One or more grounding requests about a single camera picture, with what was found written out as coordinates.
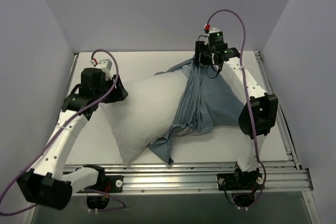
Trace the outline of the white pillow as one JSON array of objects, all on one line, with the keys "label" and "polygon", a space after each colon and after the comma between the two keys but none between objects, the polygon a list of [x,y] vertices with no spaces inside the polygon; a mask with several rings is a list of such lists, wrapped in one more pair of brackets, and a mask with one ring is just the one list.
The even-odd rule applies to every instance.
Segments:
[{"label": "white pillow", "polygon": [[171,128],[187,83],[180,71],[127,82],[125,100],[100,104],[124,163],[133,162]]}]

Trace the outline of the blue plaid pillowcase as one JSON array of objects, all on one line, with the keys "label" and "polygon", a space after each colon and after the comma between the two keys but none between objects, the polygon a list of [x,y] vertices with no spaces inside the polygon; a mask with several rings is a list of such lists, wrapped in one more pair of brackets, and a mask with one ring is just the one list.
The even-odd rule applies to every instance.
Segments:
[{"label": "blue plaid pillowcase", "polygon": [[224,78],[208,66],[194,65],[185,60],[164,73],[181,71],[187,77],[172,126],[149,150],[165,163],[171,158],[173,138],[178,135],[203,135],[217,126],[238,127],[238,117],[244,107]]}]

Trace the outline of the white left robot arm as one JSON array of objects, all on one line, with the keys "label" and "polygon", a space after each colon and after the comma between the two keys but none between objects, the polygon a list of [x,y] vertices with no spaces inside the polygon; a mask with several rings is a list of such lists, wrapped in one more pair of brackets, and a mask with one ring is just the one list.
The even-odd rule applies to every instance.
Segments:
[{"label": "white left robot arm", "polygon": [[110,76],[99,68],[82,71],[80,83],[64,99],[46,149],[16,180],[28,202],[62,210],[77,192],[105,191],[108,179],[104,168],[87,164],[64,174],[65,162],[99,104],[123,101],[127,96],[118,74]]}]

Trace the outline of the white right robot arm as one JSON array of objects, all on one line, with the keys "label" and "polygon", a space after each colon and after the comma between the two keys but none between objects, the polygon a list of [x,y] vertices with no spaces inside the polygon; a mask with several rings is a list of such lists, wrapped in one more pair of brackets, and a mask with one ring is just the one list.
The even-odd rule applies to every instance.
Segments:
[{"label": "white right robot arm", "polygon": [[211,67],[217,75],[221,74],[237,97],[246,101],[238,118],[239,128],[245,135],[243,153],[237,161],[240,171],[233,175],[235,186],[244,189],[252,182],[250,173],[261,164],[259,154],[275,126],[278,98],[254,79],[243,63],[243,54],[228,47],[222,31],[206,26],[203,38],[195,43],[195,65]]}]

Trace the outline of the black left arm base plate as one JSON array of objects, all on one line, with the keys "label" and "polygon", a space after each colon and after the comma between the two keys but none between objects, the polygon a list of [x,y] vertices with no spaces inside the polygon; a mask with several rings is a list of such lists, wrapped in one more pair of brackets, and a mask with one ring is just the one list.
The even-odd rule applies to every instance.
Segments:
[{"label": "black left arm base plate", "polygon": [[97,190],[104,193],[121,193],[123,191],[123,179],[121,175],[102,176],[96,184],[86,189]]}]

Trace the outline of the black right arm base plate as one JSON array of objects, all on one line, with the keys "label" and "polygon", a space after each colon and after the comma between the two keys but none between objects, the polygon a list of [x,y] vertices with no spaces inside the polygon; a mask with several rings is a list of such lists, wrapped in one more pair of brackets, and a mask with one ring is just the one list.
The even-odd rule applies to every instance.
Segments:
[{"label": "black right arm base plate", "polygon": [[218,189],[222,191],[259,190],[264,182],[259,172],[220,173],[216,177]]}]

